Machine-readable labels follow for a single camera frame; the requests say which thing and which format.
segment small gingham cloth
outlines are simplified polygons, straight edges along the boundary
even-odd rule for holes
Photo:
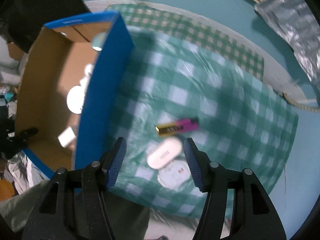
[[[135,49],[115,98],[106,148],[118,137],[127,153],[115,194],[143,206],[199,218],[206,194],[190,178],[175,190],[162,187],[147,154],[163,140],[155,126],[198,117],[192,137],[199,150],[227,169],[251,168],[268,193],[288,159],[298,116],[261,81],[222,56],[188,41],[128,27]],[[178,159],[184,159],[182,153]],[[232,214],[228,195],[226,217]]]
[[[217,29],[143,4],[117,4],[107,10],[120,12],[126,25],[165,33],[218,53],[262,81],[264,58]]]

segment screw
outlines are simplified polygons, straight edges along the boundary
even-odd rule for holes
[[[94,161],[91,163],[91,166],[94,168],[98,167],[99,165],[100,165],[100,162],[98,162],[98,161]]]
[[[57,169],[57,173],[58,174],[62,174],[62,173],[64,173],[66,171],[66,169],[65,168],[59,168],[59,169]]]
[[[244,169],[244,173],[247,174],[247,175],[251,175],[252,174],[252,170]]]
[[[210,162],[210,166],[213,168],[218,168],[219,167],[219,163],[217,162]]]

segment blue box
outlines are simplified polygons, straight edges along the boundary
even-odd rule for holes
[[[107,32],[102,50],[92,39]],[[20,87],[16,131],[37,127],[25,154],[48,178],[60,167],[79,169],[98,160],[114,97],[133,49],[118,12],[88,13],[44,25],[29,51]],[[79,85],[87,63],[95,65],[81,115],[67,107],[69,90]],[[63,148],[58,136],[78,127],[76,144]]]

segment white disc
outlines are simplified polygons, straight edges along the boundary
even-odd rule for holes
[[[67,106],[75,114],[81,114],[84,103],[84,89],[81,86],[75,86],[70,89],[67,95]]]

